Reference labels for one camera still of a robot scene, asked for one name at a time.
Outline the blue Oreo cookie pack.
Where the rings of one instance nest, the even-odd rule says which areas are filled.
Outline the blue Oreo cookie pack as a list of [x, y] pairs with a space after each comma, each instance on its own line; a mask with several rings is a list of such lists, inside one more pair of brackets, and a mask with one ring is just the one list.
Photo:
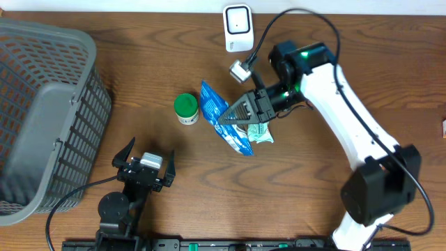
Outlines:
[[221, 98], [204, 80], [201, 81], [200, 108], [203, 117], [215, 129], [215, 132], [236, 152], [244, 156], [253, 156], [254, 152], [247, 133], [238, 125], [222, 125], [218, 118], [229, 108], [229, 104]]

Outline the small orange snack box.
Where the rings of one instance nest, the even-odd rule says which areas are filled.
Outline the small orange snack box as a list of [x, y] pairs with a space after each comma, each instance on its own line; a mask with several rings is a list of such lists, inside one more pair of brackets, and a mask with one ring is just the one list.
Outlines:
[[446, 139], [446, 120], [442, 122], [443, 139]]

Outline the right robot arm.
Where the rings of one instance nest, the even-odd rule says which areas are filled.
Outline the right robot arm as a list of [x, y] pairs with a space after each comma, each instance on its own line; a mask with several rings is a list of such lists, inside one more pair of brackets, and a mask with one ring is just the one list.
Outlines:
[[364, 250], [379, 225], [414, 200], [413, 181], [421, 166], [418, 150], [400, 146], [381, 128], [324, 43], [297, 48], [286, 41], [275, 45], [268, 59], [279, 78], [269, 87], [247, 63], [231, 65], [229, 72], [236, 80], [253, 79], [256, 87], [228, 108], [219, 123], [265, 123], [294, 104], [310, 102], [339, 140], [352, 169], [341, 189], [346, 214], [332, 242], [339, 250]]

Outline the white mint tissue pack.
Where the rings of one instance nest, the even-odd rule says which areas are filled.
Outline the white mint tissue pack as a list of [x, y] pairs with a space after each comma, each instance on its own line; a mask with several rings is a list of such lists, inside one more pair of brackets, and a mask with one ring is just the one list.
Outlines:
[[273, 143], [274, 139], [270, 134], [268, 122], [259, 124], [249, 124], [247, 128], [247, 136], [249, 141], [256, 142], [257, 144], [262, 142]]

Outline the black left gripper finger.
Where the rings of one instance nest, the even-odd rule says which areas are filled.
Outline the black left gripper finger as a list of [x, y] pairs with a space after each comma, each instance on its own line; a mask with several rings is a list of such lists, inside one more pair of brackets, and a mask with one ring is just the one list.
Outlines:
[[113, 158], [111, 164], [113, 167], [116, 168], [126, 168], [130, 165], [129, 162], [127, 162], [129, 154], [131, 153], [131, 150], [135, 143], [135, 137], [133, 137], [130, 142], [122, 149], [120, 150]]
[[170, 188], [176, 177], [175, 151], [171, 152], [167, 168], [164, 173], [163, 186]]

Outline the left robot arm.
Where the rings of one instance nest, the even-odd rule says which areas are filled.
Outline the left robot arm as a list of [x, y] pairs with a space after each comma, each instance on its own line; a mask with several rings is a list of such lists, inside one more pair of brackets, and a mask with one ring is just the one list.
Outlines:
[[138, 223], [148, 196], [174, 182], [175, 153], [170, 153], [164, 177], [160, 178], [161, 156], [144, 153], [141, 158], [128, 160], [134, 143], [135, 139], [131, 139], [111, 162], [118, 169], [117, 180], [124, 183], [124, 188], [121, 192], [106, 194], [98, 204], [100, 228], [95, 236], [95, 251], [152, 249], [150, 241], [138, 236]]

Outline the green lid white jar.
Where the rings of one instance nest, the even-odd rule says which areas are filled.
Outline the green lid white jar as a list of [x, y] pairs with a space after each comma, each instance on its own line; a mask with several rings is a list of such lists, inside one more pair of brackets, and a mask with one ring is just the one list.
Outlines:
[[189, 126], [199, 120], [198, 102], [192, 94], [180, 94], [174, 101], [174, 111], [183, 125]]

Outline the grey plastic mesh basket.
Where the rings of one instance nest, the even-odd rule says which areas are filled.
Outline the grey plastic mesh basket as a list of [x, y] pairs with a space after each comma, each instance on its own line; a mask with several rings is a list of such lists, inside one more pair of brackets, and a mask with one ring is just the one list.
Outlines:
[[1, 20], [1, 224], [82, 199], [112, 110], [87, 33]]

